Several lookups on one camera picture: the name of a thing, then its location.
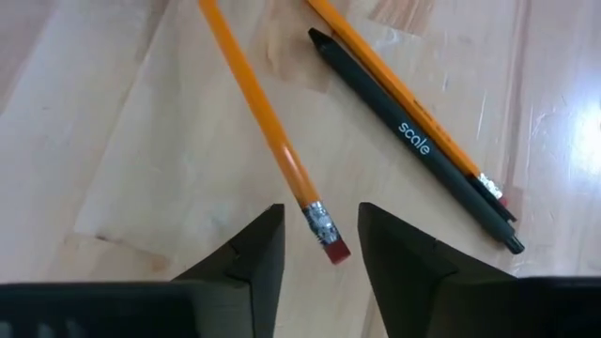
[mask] wooden table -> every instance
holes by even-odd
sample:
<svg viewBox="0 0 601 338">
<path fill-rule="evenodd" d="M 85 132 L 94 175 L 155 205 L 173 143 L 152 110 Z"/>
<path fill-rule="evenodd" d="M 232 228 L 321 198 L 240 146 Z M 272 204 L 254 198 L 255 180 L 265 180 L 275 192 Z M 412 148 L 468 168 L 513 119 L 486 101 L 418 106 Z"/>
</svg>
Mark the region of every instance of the wooden table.
<svg viewBox="0 0 601 338">
<path fill-rule="evenodd" d="M 512 256 L 321 62 L 302 0 L 220 0 L 351 251 L 306 228 L 194 0 L 0 4 L 0 280 L 169 279 L 286 204 L 276 337 L 380 337 L 357 207 L 514 273 L 599 274 L 601 3 L 336 0 L 499 182 Z"/>
</svg>

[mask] pencil eraser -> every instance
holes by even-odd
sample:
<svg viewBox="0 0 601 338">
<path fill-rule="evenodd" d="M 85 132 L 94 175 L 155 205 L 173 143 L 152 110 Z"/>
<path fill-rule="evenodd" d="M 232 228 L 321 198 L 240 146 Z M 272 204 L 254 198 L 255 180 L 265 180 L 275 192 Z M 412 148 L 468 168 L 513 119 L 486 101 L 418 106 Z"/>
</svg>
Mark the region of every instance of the pencil eraser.
<svg viewBox="0 0 601 338">
<path fill-rule="evenodd" d="M 347 259 L 350 256 L 350 250 L 348 249 L 345 242 L 341 239 L 336 240 L 334 243 L 323 247 L 326 254 L 331 260 L 331 263 L 337 265 L 338 263 Z"/>
</svg>

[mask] black object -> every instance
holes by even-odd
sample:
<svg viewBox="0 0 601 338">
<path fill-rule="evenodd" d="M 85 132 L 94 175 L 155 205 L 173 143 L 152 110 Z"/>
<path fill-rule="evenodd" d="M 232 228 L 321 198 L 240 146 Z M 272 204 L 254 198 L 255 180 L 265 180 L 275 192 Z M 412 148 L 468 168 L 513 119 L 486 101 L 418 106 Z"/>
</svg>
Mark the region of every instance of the black object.
<svg viewBox="0 0 601 338">
<path fill-rule="evenodd" d="M 309 30 L 309 36 L 326 63 L 365 101 L 485 231 L 495 240 L 504 243 L 513 254 L 523 252 L 524 246 L 516 238 L 514 228 L 470 185 L 463 174 L 409 118 L 405 109 L 336 41 L 314 28 Z"/>
<path fill-rule="evenodd" d="M 600 337 L 600 278 L 518 279 L 369 203 L 363 261 L 389 337 Z"/>
<path fill-rule="evenodd" d="M 272 337 L 284 234 L 273 205 L 173 282 L 0 286 L 0 338 Z"/>
<path fill-rule="evenodd" d="M 480 181 L 480 179 L 478 179 L 474 175 L 469 175 L 468 177 L 466 177 L 466 179 L 471 184 L 473 189 L 475 189 L 478 193 L 480 193 L 480 195 L 485 199 L 485 201 L 493 209 L 495 209 L 495 211 L 497 211 L 497 213 L 499 214 L 499 216 L 501 216 L 501 218 L 503 218 L 506 222 L 517 221 L 516 216 L 514 216 L 511 212 L 509 212 L 509 210 L 501 202 L 499 202 L 497 197 L 495 197 L 492 193 L 490 193 L 488 188 L 485 187 L 484 184 L 482 184 L 482 181 Z"/>
</svg>

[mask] orange pencil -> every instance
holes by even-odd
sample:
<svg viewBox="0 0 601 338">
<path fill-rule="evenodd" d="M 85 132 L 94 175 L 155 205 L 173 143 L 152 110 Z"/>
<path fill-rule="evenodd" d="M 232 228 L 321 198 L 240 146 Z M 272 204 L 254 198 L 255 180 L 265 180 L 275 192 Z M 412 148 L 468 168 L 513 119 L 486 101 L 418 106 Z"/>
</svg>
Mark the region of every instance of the orange pencil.
<svg viewBox="0 0 601 338">
<path fill-rule="evenodd" d="M 288 141 L 284 128 L 273 112 L 267 96 L 254 76 L 253 70 L 229 30 L 216 0 L 198 0 L 207 18 L 213 36 L 219 44 L 238 85 L 263 131 L 271 152 L 284 174 L 290 190 L 297 199 L 309 227 L 317 236 L 333 264 L 350 256 L 328 210 L 325 209 L 316 188 L 309 179 L 299 156 Z"/>
<path fill-rule="evenodd" d="M 428 134 L 440 150 L 466 177 L 475 177 L 486 189 L 502 202 L 502 191 L 478 169 L 468 155 L 453 141 L 451 136 L 430 115 L 411 91 L 390 70 L 384 61 L 372 51 L 369 44 L 338 13 L 328 0 L 307 0 L 313 9 L 340 36 L 348 48 L 361 60 L 378 82 L 401 104 L 409 116 Z"/>
</svg>

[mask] pencil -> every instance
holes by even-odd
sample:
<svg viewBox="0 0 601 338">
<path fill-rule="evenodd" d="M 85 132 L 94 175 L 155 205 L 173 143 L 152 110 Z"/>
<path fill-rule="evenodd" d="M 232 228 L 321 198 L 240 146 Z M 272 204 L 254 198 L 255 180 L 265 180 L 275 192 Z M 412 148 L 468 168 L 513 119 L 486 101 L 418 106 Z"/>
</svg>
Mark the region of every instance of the pencil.
<svg viewBox="0 0 601 338">
<path fill-rule="evenodd" d="M 495 240 L 504 243 L 513 253 L 520 254 L 524 246 L 516 231 L 487 203 L 458 168 L 428 139 L 401 105 L 355 61 L 336 41 L 312 28 L 309 36 L 319 55 L 376 113 L 396 137 L 438 179 L 463 208 Z"/>
<path fill-rule="evenodd" d="M 216 0 L 198 0 L 198 5 L 207 18 L 213 36 L 219 44 L 248 105 L 277 161 L 285 180 L 294 194 L 309 227 L 333 264 L 338 264 L 350 256 L 348 247 L 342 240 L 328 210 L 319 198 L 307 171 L 302 166 L 296 151 L 288 141 L 284 128 L 273 112 L 267 96 L 234 36 L 229 30 Z"/>
<path fill-rule="evenodd" d="M 328 0 L 307 0 L 314 10 L 330 25 L 348 48 L 369 69 L 378 82 L 384 86 L 390 95 L 407 110 L 415 122 L 432 138 L 440 150 L 461 170 L 464 176 L 473 177 L 471 184 L 480 185 L 480 193 L 490 192 L 494 200 L 502 203 L 502 191 L 495 183 L 478 169 L 478 166 L 468 155 L 453 141 L 444 128 L 429 114 L 424 106 L 415 98 L 411 91 L 390 70 L 384 61 L 369 47 L 369 44 L 347 23 L 345 18 L 338 13 Z"/>
</svg>

